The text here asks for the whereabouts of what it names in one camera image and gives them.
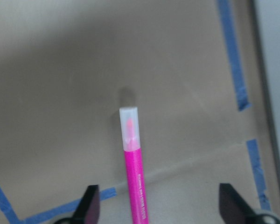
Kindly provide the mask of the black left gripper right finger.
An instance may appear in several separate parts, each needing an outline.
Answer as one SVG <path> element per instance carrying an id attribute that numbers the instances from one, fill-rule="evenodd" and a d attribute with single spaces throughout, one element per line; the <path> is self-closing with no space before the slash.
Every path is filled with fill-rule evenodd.
<path id="1" fill-rule="evenodd" d="M 219 184 L 219 213 L 225 224 L 251 224 L 254 210 L 230 183 Z"/>

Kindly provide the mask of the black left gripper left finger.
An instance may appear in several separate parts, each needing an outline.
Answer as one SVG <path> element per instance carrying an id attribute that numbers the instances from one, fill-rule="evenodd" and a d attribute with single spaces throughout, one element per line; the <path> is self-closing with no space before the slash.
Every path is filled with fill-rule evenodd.
<path id="1" fill-rule="evenodd" d="M 87 187 L 71 217 L 72 224 L 97 224 L 100 216 L 99 185 Z"/>

